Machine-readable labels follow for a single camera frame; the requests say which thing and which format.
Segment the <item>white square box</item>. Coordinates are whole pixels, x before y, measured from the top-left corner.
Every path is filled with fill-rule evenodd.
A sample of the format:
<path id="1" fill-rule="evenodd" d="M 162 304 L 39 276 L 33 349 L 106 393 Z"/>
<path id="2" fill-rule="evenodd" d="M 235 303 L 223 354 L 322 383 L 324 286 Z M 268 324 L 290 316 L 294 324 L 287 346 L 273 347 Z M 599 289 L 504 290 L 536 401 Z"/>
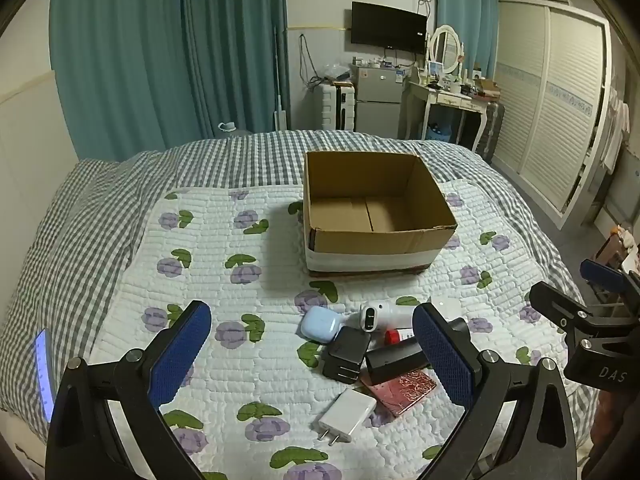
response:
<path id="1" fill-rule="evenodd" d="M 447 322 L 463 318 L 462 305 L 457 298 L 431 296 L 430 303 Z"/>

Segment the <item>red patterned card box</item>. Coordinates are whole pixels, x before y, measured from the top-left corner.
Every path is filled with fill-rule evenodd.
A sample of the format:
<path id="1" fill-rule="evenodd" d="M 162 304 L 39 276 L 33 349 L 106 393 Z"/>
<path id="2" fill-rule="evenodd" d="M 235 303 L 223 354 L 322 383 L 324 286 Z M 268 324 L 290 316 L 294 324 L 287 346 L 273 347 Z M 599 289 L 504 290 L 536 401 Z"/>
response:
<path id="1" fill-rule="evenodd" d="M 420 403 L 437 387 L 434 379 L 423 370 L 413 370 L 376 385 L 368 373 L 364 373 L 360 380 L 395 418 Z"/>

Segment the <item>black rectangular case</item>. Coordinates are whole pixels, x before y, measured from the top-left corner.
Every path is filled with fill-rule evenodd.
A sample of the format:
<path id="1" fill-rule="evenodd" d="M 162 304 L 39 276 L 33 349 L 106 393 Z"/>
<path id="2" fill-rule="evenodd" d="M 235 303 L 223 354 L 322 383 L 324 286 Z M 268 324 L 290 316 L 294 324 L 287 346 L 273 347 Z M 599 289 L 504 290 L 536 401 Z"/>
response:
<path id="1" fill-rule="evenodd" d="M 388 382 L 414 370 L 423 370 L 430 364 L 416 337 L 368 351 L 364 360 L 371 385 Z"/>

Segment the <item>white bottle red cap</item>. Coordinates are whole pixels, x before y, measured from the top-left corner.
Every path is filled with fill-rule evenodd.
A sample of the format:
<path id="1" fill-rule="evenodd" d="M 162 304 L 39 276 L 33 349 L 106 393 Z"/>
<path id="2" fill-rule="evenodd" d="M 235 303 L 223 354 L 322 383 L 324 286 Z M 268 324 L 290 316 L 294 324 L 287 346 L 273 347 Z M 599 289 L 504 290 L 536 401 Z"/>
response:
<path id="1" fill-rule="evenodd" d="M 386 344 L 386 346 L 399 344 L 413 336 L 414 333 L 411 328 L 391 328 L 390 330 L 386 330 L 384 334 L 384 344 Z"/>

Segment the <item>white handheld device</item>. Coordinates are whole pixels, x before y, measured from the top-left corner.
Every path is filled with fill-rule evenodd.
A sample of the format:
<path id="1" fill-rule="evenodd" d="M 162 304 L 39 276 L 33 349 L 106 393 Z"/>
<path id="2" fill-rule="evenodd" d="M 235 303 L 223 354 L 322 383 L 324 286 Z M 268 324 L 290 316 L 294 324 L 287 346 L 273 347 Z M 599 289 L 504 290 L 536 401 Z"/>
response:
<path id="1" fill-rule="evenodd" d="M 398 306 L 369 301 L 347 317 L 346 325 L 365 333 L 405 330 L 412 327 L 415 306 Z"/>

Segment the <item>black power adapter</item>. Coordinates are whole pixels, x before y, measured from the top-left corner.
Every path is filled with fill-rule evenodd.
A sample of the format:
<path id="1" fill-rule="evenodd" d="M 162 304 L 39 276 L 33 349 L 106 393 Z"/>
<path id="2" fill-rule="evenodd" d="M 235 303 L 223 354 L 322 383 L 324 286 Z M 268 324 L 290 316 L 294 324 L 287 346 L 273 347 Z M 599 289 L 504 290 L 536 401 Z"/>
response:
<path id="1" fill-rule="evenodd" d="M 370 342 L 370 333 L 343 326 L 324 350 L 322 375 L 343 384 L 354 384 Z"/>

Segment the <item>white plug charger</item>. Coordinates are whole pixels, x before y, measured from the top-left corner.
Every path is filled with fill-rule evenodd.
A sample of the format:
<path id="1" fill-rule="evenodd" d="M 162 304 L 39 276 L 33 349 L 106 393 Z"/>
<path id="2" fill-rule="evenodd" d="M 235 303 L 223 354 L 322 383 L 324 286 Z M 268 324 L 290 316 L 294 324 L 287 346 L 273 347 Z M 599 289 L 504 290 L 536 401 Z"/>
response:
<path id="1" fill-rule="evenodd" d="M 329 440 L 329 446 L 336 442 L 352 442 L 375 407 L 376 400 L 372 396 L 345 389 L 318 419 L 318 439 Z"/>

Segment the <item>light blue earbuds case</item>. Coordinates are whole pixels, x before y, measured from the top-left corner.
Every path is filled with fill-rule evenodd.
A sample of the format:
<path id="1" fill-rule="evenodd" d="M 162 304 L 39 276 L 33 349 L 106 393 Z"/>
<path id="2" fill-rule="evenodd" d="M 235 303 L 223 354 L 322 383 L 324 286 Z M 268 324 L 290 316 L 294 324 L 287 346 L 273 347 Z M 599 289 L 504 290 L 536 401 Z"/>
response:
<path id="1" fill-rule="evenodd" d="M 344 316 L 324 307 L 310 308 L 299 324 L 299 333 L 306 339 L 329 344 L 344 324 Z"/>

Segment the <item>dark striped suitcase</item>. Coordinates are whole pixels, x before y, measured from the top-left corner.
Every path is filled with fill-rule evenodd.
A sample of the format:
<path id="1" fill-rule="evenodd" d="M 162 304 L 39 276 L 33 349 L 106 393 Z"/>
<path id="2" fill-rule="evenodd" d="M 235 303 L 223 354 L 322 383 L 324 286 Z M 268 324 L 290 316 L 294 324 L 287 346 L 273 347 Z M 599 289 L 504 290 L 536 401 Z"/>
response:
<path id="1" fill-rule="evenodd" d="M 495 154 L 505 111 L 506 108 L 499 102 L 489 103 L 486 108 L 486 125 L 483 127 L 482 136 L 478 140 L 475 153 L 479 154 L 488 164 L 491 163 L 491 159 Z"/>

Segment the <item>white floral quilted mat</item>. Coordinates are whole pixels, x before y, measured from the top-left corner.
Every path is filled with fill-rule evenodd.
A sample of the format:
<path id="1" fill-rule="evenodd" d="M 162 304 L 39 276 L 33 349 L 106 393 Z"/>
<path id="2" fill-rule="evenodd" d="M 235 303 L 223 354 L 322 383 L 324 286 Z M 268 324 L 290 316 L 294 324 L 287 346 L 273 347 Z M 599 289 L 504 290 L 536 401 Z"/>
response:
<path id="1" fill-rule="evenodd" d="M 432 300 L 445 318 L 464 320 L 478 348 L 518 364 L 566 362 L 561 332 L 529 304 L 547 271 L 524 237 L 477 185 L 447 182 L 442 195 L 458 227 L 426 271 L 313 278 L 297 186 L 172 191 L 150 212 L 91 359 L 147 346 L 204 301 L 208 339 L 162 414 L 205 477 L 412 478 L 461 408 L 424 372 L 399 415 L 379 405 L 349 442 L 321 441 L 314 423 L 344 391 L 321 370 L 339 332 L 359 337 L 362 318 Z"/>

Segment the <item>white sliding wardrobe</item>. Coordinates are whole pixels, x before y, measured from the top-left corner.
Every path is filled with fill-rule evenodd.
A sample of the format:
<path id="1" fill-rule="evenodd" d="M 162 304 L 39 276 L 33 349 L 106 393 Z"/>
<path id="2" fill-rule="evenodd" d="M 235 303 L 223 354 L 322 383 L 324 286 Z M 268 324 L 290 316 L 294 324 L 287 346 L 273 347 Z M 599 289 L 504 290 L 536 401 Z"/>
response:
<path id="1" fill-rule="evenodd" d="M 558 229 L 582 223 L 593 200 L 612 73 L 605 18 L 548 0 L 500 0 L 494 79 L 506 111 L 494 164 Z"/>

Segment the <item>blue laundry basket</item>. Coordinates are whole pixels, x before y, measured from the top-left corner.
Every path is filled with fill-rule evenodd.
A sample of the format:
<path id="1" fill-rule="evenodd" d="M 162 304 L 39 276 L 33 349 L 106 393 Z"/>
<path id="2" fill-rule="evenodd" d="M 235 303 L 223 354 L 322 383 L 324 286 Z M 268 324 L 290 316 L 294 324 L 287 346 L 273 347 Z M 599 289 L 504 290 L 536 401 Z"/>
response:
<path id="1" fill-rule="evenodd" d="M 429 124 L 427 126 L 427 140 L 437 140 L 440 142 L 449 142 L 452 136 L 450 125 Z"/>

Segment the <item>oval vanity mirror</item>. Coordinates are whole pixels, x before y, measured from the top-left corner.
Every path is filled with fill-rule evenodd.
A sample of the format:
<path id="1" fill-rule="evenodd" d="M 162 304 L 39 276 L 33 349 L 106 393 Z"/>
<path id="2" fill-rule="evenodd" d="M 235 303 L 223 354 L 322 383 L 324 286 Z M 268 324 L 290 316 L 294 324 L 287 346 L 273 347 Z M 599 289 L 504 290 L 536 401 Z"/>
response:
<path id="1" fill-rule="evenodd" d="M 442 73 L 450 75 L 458 69 L 462 55 L 462 42 L 457 32 L 450 25 L 438 26 L 428 44 L 428 60 L 442 64 Z"/>

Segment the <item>teal curtain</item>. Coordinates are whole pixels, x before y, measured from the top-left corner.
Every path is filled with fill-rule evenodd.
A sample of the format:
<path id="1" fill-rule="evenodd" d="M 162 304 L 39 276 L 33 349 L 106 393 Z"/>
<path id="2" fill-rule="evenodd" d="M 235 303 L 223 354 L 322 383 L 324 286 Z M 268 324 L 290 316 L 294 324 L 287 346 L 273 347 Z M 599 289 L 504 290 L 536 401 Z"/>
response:
<path id="1" fill-rule="evenodd" d="M 436 24 L 451 26 L 464 44 L 464 67 L 495 73 L 499 0 L 436 0 Z"/>
<path id="2" fill-rule="evenodd" d="M 80 158 L 274 129 L 291 106 L 286 0 L 50 0 L 50 59 Z"/>

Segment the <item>black wall television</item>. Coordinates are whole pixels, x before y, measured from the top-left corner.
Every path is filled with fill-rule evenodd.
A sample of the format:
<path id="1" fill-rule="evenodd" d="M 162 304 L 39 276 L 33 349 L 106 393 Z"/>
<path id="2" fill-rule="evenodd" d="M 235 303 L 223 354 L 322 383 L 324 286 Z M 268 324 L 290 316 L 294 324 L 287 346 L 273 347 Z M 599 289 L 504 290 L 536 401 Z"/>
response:
<path id="1" fill-rule="evenodd" d="M 419 13 L 353 1 L 350 42 L 415 54 L 425 52 L 427 18 Z"/>

